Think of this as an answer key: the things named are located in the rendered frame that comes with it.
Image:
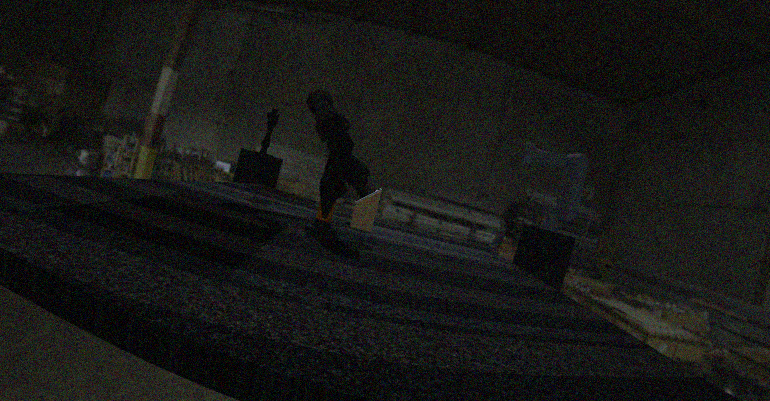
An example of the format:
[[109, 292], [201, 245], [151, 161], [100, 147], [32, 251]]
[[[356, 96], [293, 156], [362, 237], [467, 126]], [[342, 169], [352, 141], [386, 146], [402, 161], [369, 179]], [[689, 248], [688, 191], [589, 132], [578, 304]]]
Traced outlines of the orange cylindrical knob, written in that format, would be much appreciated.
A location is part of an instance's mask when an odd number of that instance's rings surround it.
[[[335, 202], [336, 202], [336, 200], [335, 200]], [[334, 209], [334, 206], [335, 206], [335, 202], [334, 202], [334, 204], [332, 206], [333, 208], [332, 208], [330, 214], [328, 215], [327, 219], [324, 219], [324, 218], [322, 218], [322, 209], [321, 209], [321, 201], [320, 201], [316, 218], [320, 219], [320, 220], [323, 220], [323, 221], [331, 222], [332, 221], [332, 217], [333, 217], [333, 213], [334, 213], [333, 209]]]

